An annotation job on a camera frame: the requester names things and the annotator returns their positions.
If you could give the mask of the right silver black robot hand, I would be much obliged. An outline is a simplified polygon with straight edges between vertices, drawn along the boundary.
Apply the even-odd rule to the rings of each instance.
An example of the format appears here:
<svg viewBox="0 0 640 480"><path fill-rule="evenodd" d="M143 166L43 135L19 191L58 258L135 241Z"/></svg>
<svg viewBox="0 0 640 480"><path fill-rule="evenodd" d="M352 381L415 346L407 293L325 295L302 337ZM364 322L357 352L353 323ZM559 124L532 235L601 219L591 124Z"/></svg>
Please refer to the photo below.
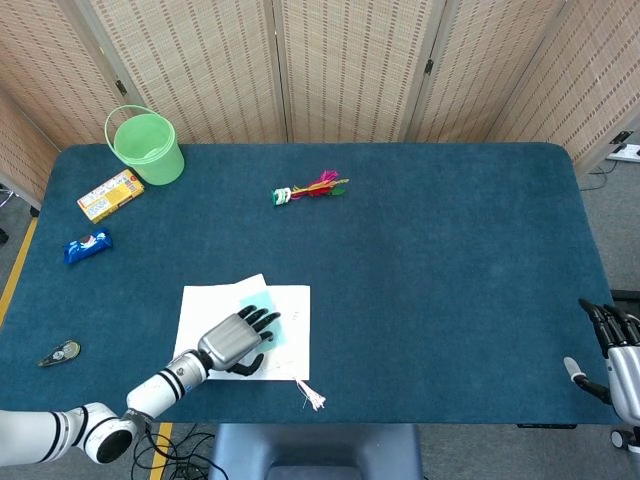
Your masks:
<svg viewBox="0 0 640 480"><path fill-rule="evenodd" d="M613 407L628 425L640 427L640 318L613 305L578 300L587 314L604 358L608 385L589 379L572 357L563 363L570 381Z"/></svg>

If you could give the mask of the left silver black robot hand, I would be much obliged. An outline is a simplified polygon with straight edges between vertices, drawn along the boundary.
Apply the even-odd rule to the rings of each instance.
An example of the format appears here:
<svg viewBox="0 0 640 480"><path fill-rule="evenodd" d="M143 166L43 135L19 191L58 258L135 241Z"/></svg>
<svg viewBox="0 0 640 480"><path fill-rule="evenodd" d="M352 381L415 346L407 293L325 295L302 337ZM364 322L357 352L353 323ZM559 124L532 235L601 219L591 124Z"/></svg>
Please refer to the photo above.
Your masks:
<svg viewBox="0 0 640 480"><path fill-rule="evenodd" d="M274 338L268 327L280 316L279 312L248 305L225 318L198 342L197 351L205 371L252 376L261 366L264 355L257 354L250 365L242 364L241 359Z"/></svg>

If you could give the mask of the white lined notebook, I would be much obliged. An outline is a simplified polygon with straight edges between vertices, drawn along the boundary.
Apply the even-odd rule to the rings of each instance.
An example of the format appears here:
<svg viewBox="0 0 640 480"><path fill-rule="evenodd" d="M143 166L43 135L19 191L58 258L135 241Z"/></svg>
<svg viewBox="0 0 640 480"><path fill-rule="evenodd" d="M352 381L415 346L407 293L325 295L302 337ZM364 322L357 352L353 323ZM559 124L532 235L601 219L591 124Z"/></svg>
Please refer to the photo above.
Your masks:
<svg viewBox="0 0 640 480"><path fill-rule="evenodd" d="M186 286L183 289L173 355L178 356L186 350L196 348L198 340L205 333L248 305L241 305L243 299L265 290L267 286L269 285L261 274L235 284ZM250 364L259 354L259 348L242 358L241 362Z"/></svg>

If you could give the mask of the light blue tasselled bookmark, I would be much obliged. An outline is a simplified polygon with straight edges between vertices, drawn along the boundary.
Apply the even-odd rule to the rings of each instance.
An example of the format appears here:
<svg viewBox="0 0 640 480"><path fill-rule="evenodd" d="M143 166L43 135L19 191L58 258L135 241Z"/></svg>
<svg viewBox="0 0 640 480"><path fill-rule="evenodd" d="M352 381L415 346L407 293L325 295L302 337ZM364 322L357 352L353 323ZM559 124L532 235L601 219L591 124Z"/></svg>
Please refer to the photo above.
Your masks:
<svg viewBox="0 0 640 480"><path fill-rule="evenodd" d="M255 305L279 312L281 316L267 330L272 341L257 350L264 360L248 380L294 381L305 397L304 403L314 411L324 407L326 399L308 385L310 378L311 289L305 285L267 286L265 290L242 300L241 305Z"/></svg>

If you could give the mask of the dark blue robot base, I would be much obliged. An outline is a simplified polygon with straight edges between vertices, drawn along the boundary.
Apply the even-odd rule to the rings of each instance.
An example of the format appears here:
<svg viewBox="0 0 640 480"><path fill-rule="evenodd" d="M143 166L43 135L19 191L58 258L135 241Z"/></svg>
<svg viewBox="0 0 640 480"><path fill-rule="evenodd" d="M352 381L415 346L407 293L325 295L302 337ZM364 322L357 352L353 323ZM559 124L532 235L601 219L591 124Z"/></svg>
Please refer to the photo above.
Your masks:
<svg viewBox="0 0 640 480"><path fill-rule="evenodd" d="M424 480L413 424L222 424L208 480Z"/></svg>

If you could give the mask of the colourful feather shuttlecock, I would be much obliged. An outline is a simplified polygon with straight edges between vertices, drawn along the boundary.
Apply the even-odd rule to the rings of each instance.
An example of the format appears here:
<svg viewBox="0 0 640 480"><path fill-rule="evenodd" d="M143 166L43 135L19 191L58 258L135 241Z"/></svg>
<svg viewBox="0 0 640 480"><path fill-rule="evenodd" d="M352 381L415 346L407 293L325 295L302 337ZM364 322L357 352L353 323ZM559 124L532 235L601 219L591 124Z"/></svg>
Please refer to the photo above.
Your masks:
<svg viewBox="0 0 640 480"><path fill-rule="evenodd" d="M336 170L324 170L322 174L310 184L299 187L281 187L271 192L271 201L274 206L281 206L297 201L304 197L340 196L345 193L345 185L348 178L342 178Z"/></svg>

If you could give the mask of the dark correction tape dispenser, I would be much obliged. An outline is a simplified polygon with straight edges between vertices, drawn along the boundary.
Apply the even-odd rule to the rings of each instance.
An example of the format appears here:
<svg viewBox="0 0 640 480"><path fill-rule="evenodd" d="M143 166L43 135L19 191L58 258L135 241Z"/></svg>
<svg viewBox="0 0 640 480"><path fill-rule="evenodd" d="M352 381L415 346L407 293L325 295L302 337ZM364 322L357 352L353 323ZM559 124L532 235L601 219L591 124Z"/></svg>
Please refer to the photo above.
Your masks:
<svg viewBox="0 0 640 480"><path fill-rule="evenodd" d="M55 347L52 352L38 362L41 368L48 368L71 361L79 356L81 345L75 340L67 340Z"/></svg>

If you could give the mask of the blue cookie packet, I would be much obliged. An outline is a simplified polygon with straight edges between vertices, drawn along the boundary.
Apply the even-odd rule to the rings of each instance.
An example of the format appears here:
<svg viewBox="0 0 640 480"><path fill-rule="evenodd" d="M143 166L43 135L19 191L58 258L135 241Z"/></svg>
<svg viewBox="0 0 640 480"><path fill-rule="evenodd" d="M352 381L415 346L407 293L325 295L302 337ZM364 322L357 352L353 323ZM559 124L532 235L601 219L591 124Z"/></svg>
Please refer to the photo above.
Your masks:
<svg viewBox="0 0 640 480"><path fill-rule="evenodd" d="M78 240L69 242L64 247L63 262L71 265L105 251L113 246L110 231L99 228Z"/></svg>

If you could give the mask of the yellow biscuit box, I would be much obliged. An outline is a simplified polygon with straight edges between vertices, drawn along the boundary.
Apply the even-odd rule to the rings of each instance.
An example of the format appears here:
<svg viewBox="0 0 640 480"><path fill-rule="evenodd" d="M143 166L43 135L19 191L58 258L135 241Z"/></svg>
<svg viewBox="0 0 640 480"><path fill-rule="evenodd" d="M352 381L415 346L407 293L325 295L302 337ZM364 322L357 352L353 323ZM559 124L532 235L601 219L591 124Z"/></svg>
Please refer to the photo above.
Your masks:
<svg viewBox="0 0 640 480"><path fill-rule="evenodd" d="M129 169L116 174L77 200L77 204L94 224L144 193L144 185Z"/></svg>

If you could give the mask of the green plastic bucket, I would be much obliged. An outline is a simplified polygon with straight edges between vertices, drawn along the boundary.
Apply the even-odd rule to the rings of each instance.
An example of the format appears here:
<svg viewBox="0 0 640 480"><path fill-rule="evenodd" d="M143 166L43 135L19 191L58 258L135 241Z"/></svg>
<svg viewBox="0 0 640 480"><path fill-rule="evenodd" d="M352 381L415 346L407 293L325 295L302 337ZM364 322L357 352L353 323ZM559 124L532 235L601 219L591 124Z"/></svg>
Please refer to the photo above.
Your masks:
<svg viewBox="0 0 640 480"><path fill-rule="evenodd" d="M141 114L122 122L110 139L109 122L125 109L140 110ZM139 105L116 107L105 119L104 136L111 152L151 185L169 184L184 170L185 160L173 124L151 109Z"/></svg>

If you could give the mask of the white power strip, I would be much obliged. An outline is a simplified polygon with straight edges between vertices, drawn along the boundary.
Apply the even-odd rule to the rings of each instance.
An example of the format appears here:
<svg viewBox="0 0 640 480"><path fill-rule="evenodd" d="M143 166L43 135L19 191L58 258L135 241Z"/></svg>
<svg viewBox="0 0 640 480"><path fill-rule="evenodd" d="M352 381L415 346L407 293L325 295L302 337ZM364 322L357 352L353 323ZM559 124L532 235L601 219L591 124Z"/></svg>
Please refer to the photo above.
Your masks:
<svg viewBox="0 0 640 480"><path fill-rule="evenodd" d="M623 143L618 145L607 157L610 161L639 163L640 145Z"/></svg>

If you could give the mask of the woven folding screen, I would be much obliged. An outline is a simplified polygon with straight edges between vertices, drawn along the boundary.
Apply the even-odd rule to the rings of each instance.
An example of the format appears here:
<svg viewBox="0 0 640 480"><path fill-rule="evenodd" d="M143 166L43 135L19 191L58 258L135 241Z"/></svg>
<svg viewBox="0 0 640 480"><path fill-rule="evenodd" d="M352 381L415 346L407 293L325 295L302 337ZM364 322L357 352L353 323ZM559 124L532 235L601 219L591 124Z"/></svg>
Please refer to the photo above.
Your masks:
<svg viewBox="0 0 640 480"><path fill-rule="evenodd" d="M0 0L0 183L127 103L186 143L511 142L640 125L640 0Z"/></svg>

